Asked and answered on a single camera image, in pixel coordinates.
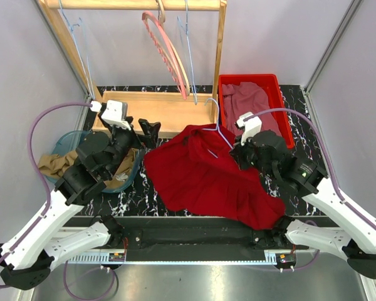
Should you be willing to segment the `mauve cloth in bin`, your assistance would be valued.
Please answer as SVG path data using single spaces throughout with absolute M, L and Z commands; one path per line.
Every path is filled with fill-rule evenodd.
M 252 82 L 241 82 L 239 85 L 222 84 L 222 98 L 225 128 L 235 136 L 243 133 L 236 127 L 236 121 L 240 116 L 248 112 L 256 114 L 270 109 L 266 92 Z

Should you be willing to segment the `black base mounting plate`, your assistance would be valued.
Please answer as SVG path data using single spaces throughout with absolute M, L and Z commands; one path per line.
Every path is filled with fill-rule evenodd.
M 118 217 L 127 237 L 127 260 L 162 263 L 261 261 L 265 251 L 291 251 L 292 244 L 273 241 L 268 231 L 255 231 L 224 218 Z

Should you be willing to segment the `red plastic bin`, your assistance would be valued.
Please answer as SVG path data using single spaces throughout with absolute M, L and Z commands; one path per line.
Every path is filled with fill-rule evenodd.
M 242 82 L 253 82 L 260 86 L 267 94 L 270 108 L 285 108 L 282 93 L 278 84 L 278 79 L 274 74 L 233 74 L 220 75 L 218 82 L 218 97 L 220 108 L 220 123 L 226 126 L 226 116 L 224 114 L 225 99 L 222 96 L 222 84 L 239 85 Z M 285 139 L 287 148 L 293 149 L 295 146 L 291 125 L 286 112 L 273 112 L 279 131 Z

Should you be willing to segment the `wooden clothes rack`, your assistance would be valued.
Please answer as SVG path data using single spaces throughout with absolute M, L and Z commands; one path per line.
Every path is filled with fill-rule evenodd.
M 182 45 L 177 17 L 185 23 L 184 1 L 162 1 L 164 29 L 175 46 L 189 79 L 185 60 L 186 40 Z M 160 122 L 160 136 L 171 138 L 185 126 L 216 121 L 216 107 L 204 102 L 217 97 L 227 3 L 188 1 L 189 37 L 194 62 L 198 104 L 192 92 L 183 100 L 177 84 L 162 61 L 144 23 L 142 13 L 158 15 L 156 1 L 63 1 L 68 19 L 78 18 L 85 26 L 91 77 L 99 102 L 118 100 L 128 103 L 135 119 Z M 86 80 L 71 34 L 60 12 L 58 1 L 39 1 L 38 6 L 53 30 L 84 93 Z

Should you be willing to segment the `tan garment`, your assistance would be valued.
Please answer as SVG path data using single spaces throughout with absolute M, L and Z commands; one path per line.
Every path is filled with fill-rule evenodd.
M 131 185 L 137 173 L 139 154 L 140 152 L 137 149 L 129 150 L 118 167 L 115 177 L 112 180 L 105 181 L 105 193 L 119 193 Z M 76 159 L 76 150 L 72 150 L 63 156 L 59 154 L 42 155 L 38 162 L 38 169 L 47 178 L 56 181 L 64 175 Z

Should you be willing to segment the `red pleated skirt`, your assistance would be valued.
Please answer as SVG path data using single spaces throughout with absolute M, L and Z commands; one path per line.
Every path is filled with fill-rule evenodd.
M 169 211 L 186 209 L 255 230 L 272 228 L 285 204 L 265 191 L 256 169 L 239 168 L 229 154 L 233 143 L 234 134 L 225 127 L 188 125 L 146 153 L 147 176 Z

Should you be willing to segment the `teal plastic basket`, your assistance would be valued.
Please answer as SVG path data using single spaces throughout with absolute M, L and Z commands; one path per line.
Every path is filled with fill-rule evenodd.
M 83 131 L 83 130 L 74 130 L 74 131 L 68 132 L 67 134 L 63 135 L 57 141 L 57 143 L 55 144 L 54 149 L 52 150 L 51 154 L 59 154 L 59 155 L 63 156 L 65 154 L 69 153 L 70 151 L 76 150 L 76 147 L 79 146 L 85 140 L 85 138 L 87 137 L 88 134 L 90 134 L 90 132 Z M 143 155 L 144 155 L 143 150 L 138 150 L 138 151 L 140 152 L 140 154 L 138 155 L 139 165 L 138 165 L 137 173 L 138 173 L 139 166 L 140 166 L 140 163 L 141 163 L 141 161 L 143 159 Z M 57 181 L 57 180 L 53 181 L 49 178 L 47 178 L 47 180 L 49 180 L 52 183 L 55 183 Z

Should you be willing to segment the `pink wooden hanger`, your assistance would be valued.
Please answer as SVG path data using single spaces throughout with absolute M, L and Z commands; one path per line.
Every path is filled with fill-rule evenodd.
M 165 63 L 167 70 L 172 76 L 173 81 L 177 84 L 179 93 L 183 100 L 191 93 L 187 73 L 182 64 L 181 58 L 165 32 L 165 9 L 162 1 L 156 1 L 158 15 L 155 16 L 150 11 L 142 13 L 142 22 L 153 41 L 162 61 Z

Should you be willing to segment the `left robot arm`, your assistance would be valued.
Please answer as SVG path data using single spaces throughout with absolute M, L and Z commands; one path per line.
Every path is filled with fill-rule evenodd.
M 62 177 L 42 208 L 7 243 L 0 244 L 0 288 L 29 290 L 38 286 L 59 265 L 92 248 L 118 247 L 123 228 L 111 216 L 64 240 L 56 240 L 58 232 L 75 214 L 106 189 L 130 149 L 154 148 L 160 122 L 139 119 L 142 134 L 130 124 L 106 124 L 109 134 L 91 132 L 76 148 L 77 158 Z

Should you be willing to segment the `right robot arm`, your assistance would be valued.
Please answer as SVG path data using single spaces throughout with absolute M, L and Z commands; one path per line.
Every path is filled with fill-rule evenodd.
M 230 154 L 240 169 L 254 168 L 267 174 L 280 189 L 320 209 L 339 227 L 329 230 L 283 216 L 269 230 L 275 246 L 309 246 L 335 255 L 359 274 L 376 279 L 376 219 L 335 190 L 324 168 L 292 154 L 284 138 L 271 130 L 236 137 Z

